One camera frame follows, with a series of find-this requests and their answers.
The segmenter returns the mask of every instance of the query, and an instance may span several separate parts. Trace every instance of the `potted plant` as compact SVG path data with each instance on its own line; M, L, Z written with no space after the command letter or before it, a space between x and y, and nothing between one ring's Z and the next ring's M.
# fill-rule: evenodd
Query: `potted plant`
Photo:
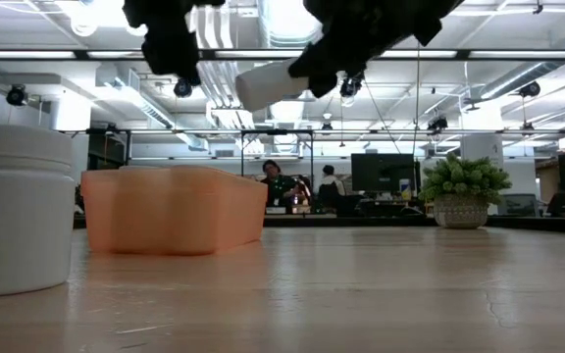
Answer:
M467 161L451 153L424 173L427 178L419 197L434 202L437 223L448 228L483 226L489 204L500 201L498 191L511 187L509 174L489 158Z

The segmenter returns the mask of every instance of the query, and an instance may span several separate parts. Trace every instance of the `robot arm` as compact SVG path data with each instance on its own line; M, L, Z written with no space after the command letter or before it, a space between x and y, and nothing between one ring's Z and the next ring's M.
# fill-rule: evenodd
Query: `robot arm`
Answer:
M289 80L287 84L271 82L278 91L262 95L268 87L259 84L244 84L239 90L237 80L239 98L249 111L298 93L282 92L280 87L310 89L320 98L336 87L338 72L346 72L348 77L362 76L368 61L410 35L423 46L428 45L441 30L440 20L463 1L304 0L307 11L323 24L323 37L308 45L297 59L274 67L284 71L278 77ZM200 84L196 70L199 51L195 33L188 31L184 16L193 6L219 7L225 3L226 0L126 0L124 13L130 26L147 25L141 49L151 71L156 75L177 75L196 86ZM261 96L250 99L250 91L261 91Z

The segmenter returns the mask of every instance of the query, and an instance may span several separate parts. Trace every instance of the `wooden table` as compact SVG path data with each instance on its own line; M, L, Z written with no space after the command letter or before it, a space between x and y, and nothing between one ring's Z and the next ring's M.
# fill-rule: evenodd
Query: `wooden table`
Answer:
M565 234L269 228L216 256L89 255L0 297L0 352L565 353Z

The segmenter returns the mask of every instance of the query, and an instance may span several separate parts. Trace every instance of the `ceiling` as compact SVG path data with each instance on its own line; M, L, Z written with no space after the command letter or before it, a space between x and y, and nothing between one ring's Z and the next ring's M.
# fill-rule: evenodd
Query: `ceiling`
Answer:
M119 0L111 1L115 16L110 12L101 14L102 21L118 17ZM297 16L288 13L299 8L301 0L232 0L229 8L213 12L207 19L206 12L200 10L197 18L198 34L204 48L223 45L224 38L231 40L234 48L275 48L276 40L264 31L264 20L258 17L258 6L273 6L284 1L285 11L278 10L268 23L274 20L287 27L305 25L299 23ZM142 38L128 33L123 27L100 26L88 36L79 36L72 30L72 20L63 14L63 7L52 1L0 1L0 49L135 49ZM542 0L544 11L534 15L535 0L466 0L453 15L443 21L442 32L429 45L432 49L485 48L485 49L565 49L565 0ZM224 27L224 16L230 27ZM207 40L207 32L214 33L214 40ZM417 48L414 39L407 39L398 48ZM226 69L235 68L235 73L251 70L261 62L231 63ZM225 65L212 63L207 70L217 70ZM437 115L445 115L451 128L460 128L460 122L469 114L463 98L467 98L473 87L483 87L491 82L528 69L533 63L485 61L485 62L371 62L366 71L364 87L355 97L351 107L343 107L338 89L321 99L308 97L302 102L286 102L287 106L299 106L301 117L292 117L298 128L320 128L325 122L324 114L332 115L334 128L367 129L413 128L416 117L419 126ZM93 99L93 120L110 121L124 128L146 128L147 117L130 102L111 97L109 89L96 82L98 63L33 63L1 62L0 77L14 74L52 74L61 76L85 89ZM143 62L119 62L114 64L119 73L134 71L141 78L140 90L163 111L172 115L180 126L192 128L227 127L212 126L207 120L207 102L211 99L200 89L190 98L178 99L173 94L177 79L170 76L154 76ZM4 89L5 82L0 81ZM538 77L542 93L537 98L527 98L523 109L520 97L504 95L481 106L493 105L503 112L502 123L507 127L518 127L523 120L542 121L537 128L565 127L565 65L545 76ZM230 89L231 84L222 86ZM45 91L46 86L28 86L33 94L46 99L58 99L59 89ZM441 109L433 108L442 99L451 95L454 104L443 104ZM279 120L288 122L289 118L273 116L271 111L256 112L252 116L254 125L276 124ZM547 115L558 117L546 120Z

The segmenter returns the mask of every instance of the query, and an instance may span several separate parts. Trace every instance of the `dark hair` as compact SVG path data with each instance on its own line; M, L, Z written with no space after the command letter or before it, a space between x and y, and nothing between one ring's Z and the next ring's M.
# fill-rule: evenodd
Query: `dark hair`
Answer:
M267 167L267 166L274 166L274 167L276 167L276 169L279 170L279 173L281 172L281 167L279 167L279 165L272 160L267 160L267 161L265 161L265 163L263 163L263 172L265 172L265 167Z
M334 174L334 167L333 166L324 166L324 168L322 169L322 172L324 172L324 174L327 175L327 176L332 176Z

